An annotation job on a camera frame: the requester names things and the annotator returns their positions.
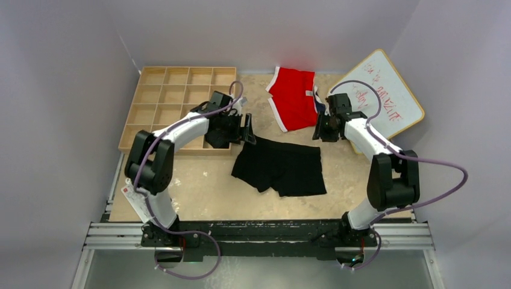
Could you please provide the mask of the plain black underwear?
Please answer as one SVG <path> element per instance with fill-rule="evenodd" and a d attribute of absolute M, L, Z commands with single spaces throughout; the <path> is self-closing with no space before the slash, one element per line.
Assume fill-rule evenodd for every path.
<path fill-rule="evenodd" d="M 327 194 L 321 162 L 321 148 L 282 143 L 256 137 L 245 143 L 231 175 L 257 189 L 272 188 L 280 197 Z"/>

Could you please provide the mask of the black striped underwear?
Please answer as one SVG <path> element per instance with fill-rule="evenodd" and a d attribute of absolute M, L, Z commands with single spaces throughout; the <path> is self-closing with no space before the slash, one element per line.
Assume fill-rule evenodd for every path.
<path fill-rule="evenodd" d="M 214 149 L 227 149 L 230 146 L 230 135 L 226 131 L 215 129 L 205 135 L 205 141 Z"/>

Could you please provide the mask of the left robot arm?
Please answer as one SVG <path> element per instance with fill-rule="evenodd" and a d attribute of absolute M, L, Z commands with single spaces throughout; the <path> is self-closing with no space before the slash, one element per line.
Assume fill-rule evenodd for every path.
<path fill-rule="evenodd" d="M 167 192 L 172 181 L 175 154 L 198 137 L 220 148 L 230 143 L 255 144 L 251 114 L 242 114 L 241 95 L 213 92 L 209 101 L 193 107 L 181 120 L 154 132 L 139 131 L 133 141 L 124 174 L 122 194 L 144 223 L 158 227 L 156 238 L 173 246 L 180 230 L 178 215 Z"/>

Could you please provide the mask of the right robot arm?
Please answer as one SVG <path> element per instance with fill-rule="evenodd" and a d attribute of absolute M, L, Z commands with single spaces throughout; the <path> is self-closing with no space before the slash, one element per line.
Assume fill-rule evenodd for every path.
<path fill-rule="evenodd" d="M 406 159 L 415 157 L 415 152 L 404 151 L 384 138 L 363 112 L 352 109 L 346 93 L 330 95 L 326 101 L 328 112 L 318 115 L 313 139 L 349 140 L 371 162 L 367 197 L 343 216 L 346 224 L 338 229 L 340 241 L 352 245 L 379 216 L 419 200 L 419 167 Z"/>

